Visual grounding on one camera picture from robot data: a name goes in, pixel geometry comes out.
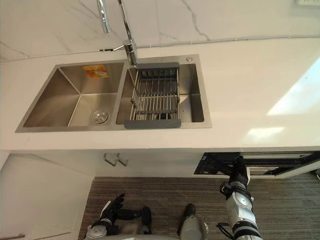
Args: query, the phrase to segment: gray carpet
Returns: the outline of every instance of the gray carpet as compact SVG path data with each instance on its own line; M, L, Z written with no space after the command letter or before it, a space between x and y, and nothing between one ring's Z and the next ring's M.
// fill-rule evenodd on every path
M227 238L216 228L228 222L225 198L219 193L223 179L161 177L96 177L92 183L79 240L87 226L99 218L110 199L125 193L124 208L152 210L152 233L176 236L179 219L188 203L209 226L210 240ZM320 240L320 181L311 173L288 179L253 179L248 189L264 240ZM125 221L117 220L119 226Z

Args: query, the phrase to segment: faucet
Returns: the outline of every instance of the faucet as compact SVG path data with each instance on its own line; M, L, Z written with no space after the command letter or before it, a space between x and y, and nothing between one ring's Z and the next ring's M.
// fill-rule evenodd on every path
M123 22L124 22L124 26L125 26L125 30L126 30L126 34L128 36L128 39L124 40L121 46L116 47L114 49L108 49L108 50L116 51L116 50L124 48L125 52L126 52L126 56L129 61L129 64L136 67L138 64L137 46L136 46L136 43L131 35L131 31L129 28L127 14L126 14L125 5L123 3L123 0L118 0L118 3L120 5L120 10L121 10L121 14L122 14L122 18L123 18ZM100 17L101 17L101 24L102 24L103 31L106 34L108 34L108 33L110 33L110 27L109 27L107 15L106 15L104 0L97 0L97 5L98 5Z

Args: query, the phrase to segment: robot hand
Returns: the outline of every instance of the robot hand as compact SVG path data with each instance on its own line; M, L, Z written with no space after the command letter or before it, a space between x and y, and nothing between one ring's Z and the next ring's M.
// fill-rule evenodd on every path
M101 211L98 221L88 227L85 235L86 240L102 238L104 236L116 235L119 233L119 227L115 225L118 217L118 211L122 208L125 194L121 194L113 201L108 201Z
M123 193L113 201L108 201L101 211L100 221L107 221L111 225L114 225L117 220L118 211L122 208L124 200L125 194Z

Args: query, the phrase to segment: countertop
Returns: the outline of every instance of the countertop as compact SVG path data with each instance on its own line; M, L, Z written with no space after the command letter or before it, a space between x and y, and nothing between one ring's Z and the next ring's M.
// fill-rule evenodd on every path
M318 38L138 49L139 58L188 54L200 57L212 128L15 133L55 65L126 58L56 55L1 63L0 149L320 149Z

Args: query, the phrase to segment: white cabinet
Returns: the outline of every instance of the white cabinet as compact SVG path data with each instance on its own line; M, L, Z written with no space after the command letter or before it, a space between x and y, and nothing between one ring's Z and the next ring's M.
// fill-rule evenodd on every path
M104 160L115 161L119 153L127 166L119 161L112 166ZM94 177L191 177L203 152L179 150L52 150L36 155L67 168Z
M117 158L115 152L104 150L50 150L36 152L35 154L93 177L127 177L135 175L130 166L123 166L119 162L116 166L112 166L104 160L104 155L107 154L107 159L114 162Z
M78 239L92 179L31 154L11 154L0 171L1 232Z

